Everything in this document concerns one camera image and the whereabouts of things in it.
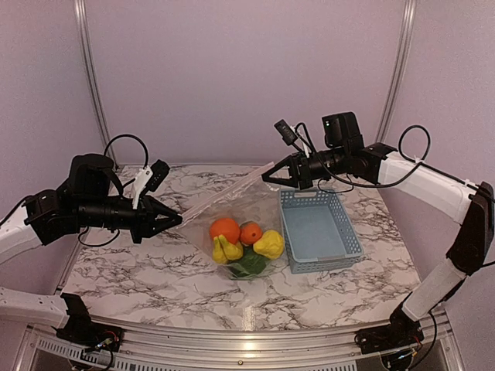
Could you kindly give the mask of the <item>yellow banana toy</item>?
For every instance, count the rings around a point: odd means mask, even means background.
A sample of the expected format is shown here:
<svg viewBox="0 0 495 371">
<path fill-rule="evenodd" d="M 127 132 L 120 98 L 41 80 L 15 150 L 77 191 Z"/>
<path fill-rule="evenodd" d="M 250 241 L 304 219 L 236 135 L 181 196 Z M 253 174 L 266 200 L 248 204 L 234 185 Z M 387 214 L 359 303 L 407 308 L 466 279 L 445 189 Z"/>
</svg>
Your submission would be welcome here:
<svg viewBox="0 0 495 371">
<path fill-rule="evenodd" d="M 213 260 L 218 264 L 229 264 L 244 256 L 244 248 L 240 242 L 231 243 L 224 235 L 213 238 Z"/>
</svg>

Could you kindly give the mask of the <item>green orange mango toy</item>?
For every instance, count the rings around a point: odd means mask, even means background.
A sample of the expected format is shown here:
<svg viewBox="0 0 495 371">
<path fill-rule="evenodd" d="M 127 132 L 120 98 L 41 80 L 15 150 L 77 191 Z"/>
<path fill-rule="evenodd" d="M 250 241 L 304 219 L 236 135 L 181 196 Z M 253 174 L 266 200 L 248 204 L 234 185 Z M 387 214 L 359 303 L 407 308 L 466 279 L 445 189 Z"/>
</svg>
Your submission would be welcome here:
<svg viewBox="0 0 495 371">
<path fill-rule="evenodd" d="M 250 246 L 262 238 L 263 230 L 255 222 L 246 222 L 241 225 L 240 242 L 245 246 Z"/>
</svg>

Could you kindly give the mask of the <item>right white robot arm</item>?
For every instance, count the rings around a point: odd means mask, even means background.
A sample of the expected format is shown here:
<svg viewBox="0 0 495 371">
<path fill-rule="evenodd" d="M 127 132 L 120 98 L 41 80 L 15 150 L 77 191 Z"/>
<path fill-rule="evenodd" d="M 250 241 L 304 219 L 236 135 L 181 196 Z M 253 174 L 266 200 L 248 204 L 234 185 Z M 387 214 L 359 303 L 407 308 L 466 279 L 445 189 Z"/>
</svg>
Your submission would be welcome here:
<svg viewBox="0 0 495 371">
<path fill-rule="evenodd" d="M 299 149 L 262 176 L 268 183 L 298 189 L 312 187 L 317 179 L 345 182 L 344 175 L 363 179 L 365 188 L 395 188 L 451 217 L 460 225 L 445 260 L 396 307 L 383 339 L 399 346 L 409 338 L 419 321 L 438 303 L 452 297 L 468 276 L 483 267 L 494 237 L 493 187 L 479 185 L 438 170 L 424 158 L 410 158 L 400 148 L 384 143 L 369 146 L 353 112 L 325 116 L 325 151 L 317 151 L 308 134 L 300 135 L 285 121 L 275 129 L 288 146 L 301 141 L 309 148 Z"/>
</svg>

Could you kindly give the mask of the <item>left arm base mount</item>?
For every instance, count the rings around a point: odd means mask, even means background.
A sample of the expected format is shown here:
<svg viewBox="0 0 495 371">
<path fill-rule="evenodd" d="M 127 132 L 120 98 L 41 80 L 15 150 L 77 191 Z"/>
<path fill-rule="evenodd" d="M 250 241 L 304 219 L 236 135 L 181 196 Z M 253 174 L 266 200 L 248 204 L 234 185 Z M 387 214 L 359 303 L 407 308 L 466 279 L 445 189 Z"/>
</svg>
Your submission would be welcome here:
<svg viewBox="0 0 495 371">
<path fill-rule="evenodd" d="M 62 293 L 68 315 L 63 327 L 56 329 L 56 336 L 87 349 L 99 351 L 102 348 L 117 352 L 121 346 L 124 330 L 114 325 L 94 322 L 80 296 Z"/>
</svg>

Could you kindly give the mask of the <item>green bell pepper toy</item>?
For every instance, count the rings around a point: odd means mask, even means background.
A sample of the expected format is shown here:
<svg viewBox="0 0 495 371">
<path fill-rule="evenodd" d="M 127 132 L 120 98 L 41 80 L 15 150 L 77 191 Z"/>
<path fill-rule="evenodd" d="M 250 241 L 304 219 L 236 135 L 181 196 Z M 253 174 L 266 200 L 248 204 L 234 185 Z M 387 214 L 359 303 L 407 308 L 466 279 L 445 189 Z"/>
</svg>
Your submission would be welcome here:
<svg viewBox="0 0 495 371">
<path fill-rule="evenodd" d="M 269 259 L 254 252 L 251 247 L 244 248 L 244 255 L 238 260 L 231 261 L 227 267 L 234 278 L 257 277 L 267 267 Z"/>
</svg>

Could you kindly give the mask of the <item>orange toy fruit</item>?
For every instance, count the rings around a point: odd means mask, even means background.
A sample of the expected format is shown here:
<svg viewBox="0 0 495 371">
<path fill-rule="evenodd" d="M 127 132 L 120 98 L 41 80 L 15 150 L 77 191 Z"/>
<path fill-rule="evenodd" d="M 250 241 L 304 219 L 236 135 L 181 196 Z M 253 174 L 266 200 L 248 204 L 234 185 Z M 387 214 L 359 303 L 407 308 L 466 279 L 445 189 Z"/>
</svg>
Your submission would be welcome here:
<svg viewBox="0 0 495 371">
<path fill-rule="evenodd" d="M 210 226 L 210 237 L 224 236 L 230 243 L 236 244 L 241 235 L 239 224 L 231 218 L 221 218 L 215 220 Z"/>
</svg>

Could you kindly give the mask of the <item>clear zip top bag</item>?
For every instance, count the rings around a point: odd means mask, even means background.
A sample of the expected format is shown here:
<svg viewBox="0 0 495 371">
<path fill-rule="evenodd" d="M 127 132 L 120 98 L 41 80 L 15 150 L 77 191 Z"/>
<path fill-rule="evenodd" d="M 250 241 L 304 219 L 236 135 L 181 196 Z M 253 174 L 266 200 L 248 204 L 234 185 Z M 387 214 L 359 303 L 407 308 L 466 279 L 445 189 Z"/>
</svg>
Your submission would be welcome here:
<svg viewBox="0 0 495 371">
<path fill-rule="evenodd" d="M 252 221 L 262 228 L 263 233 L 267 230 L 277 230 L 283 236 L 279 201 L 281 187 L 266 183 L 261 178 L 273 165 L 270 162 L 256 168 L 225 190 L 194 206 L 184 214 L 183 222 L 178 228 L 182 237 L 205 253 L 212 260 L 216 270 L 231 280 L 247 281 L 267 277 L 281 260 L 282 255 L 276 260 L 269 260 L 266 269 L 257 277 L 234 278 L 227 264 L 218 264 L 213 260 L 213 239 L 209 233 L 215 220 L 231 218 L 240 228 L 243 223 Z"/>
</svg>

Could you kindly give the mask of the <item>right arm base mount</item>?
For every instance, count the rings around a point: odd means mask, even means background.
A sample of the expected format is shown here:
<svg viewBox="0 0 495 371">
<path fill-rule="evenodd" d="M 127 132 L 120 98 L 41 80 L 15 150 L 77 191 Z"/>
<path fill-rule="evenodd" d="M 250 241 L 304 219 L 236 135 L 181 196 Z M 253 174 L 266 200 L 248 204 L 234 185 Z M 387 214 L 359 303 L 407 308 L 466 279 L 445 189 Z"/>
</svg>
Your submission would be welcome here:
<svg viewBox="0 0 495 371">
<path fill-rule="evenodd" d="M 363 354 L 400 348 L 424 340 L 420 322 L 411 320 L 402 305 L 391 313 L 387 325 L 362 328 L 356 332 L 354 342 Z"/>
</svg>

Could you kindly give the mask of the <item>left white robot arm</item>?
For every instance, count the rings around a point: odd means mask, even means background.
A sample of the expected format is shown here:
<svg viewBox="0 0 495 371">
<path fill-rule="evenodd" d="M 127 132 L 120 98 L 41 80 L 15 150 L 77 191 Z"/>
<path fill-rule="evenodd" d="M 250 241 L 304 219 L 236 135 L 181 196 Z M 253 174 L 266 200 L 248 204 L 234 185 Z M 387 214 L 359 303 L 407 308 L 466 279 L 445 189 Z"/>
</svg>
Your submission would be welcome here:
<svg viewBox="0 0 495 371">
<path fill-rule="evenodd" d="M 144 160 L 138 174 L 126 185 L 114 171 L 107 154 L 77 155 L 68 178 L 57 189 L 45 189 L 21 199 L 1 221 L 1 262 L 68 235 L 82 237 L 91 228 L 115 235 L 127 230 L 133 243 L 178 226 L 183 218 L 154 197 L 169 174 L 161 160 Z M 82 344 L 97 338 L 97 326 L 76 294 L 30 294 L 1 289 L 1 317 L 12 322 L 48 325 L 67 331 Z"/>
</svg>

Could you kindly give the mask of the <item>yellow bell pepper toy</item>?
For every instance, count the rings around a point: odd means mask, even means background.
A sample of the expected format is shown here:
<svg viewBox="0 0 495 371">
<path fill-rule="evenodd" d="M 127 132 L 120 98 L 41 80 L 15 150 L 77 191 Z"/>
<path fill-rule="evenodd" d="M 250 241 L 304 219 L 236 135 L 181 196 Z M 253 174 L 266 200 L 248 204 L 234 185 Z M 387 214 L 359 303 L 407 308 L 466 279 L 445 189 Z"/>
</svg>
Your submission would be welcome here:
<svg viewBox="0 0 495 371">
<path fill-rule="evenodd" d="M 267 230 L 261 239 L 253 244 L 254 252 L 269 260 L 278 259 L 284 252 L 284 248 L 285 241 L 277 230 Z"/>
</svg>

